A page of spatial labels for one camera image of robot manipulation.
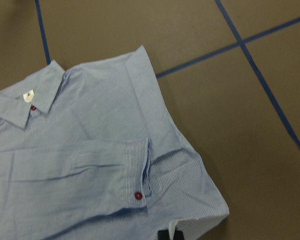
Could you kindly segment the light blue striped shirt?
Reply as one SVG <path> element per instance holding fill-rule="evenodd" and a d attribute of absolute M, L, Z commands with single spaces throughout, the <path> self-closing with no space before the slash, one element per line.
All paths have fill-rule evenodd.
<path fill-rule="evenodd" d="M 144 47 L 0 91 L 0 240 L 195 240 L 228 215 Z"/>

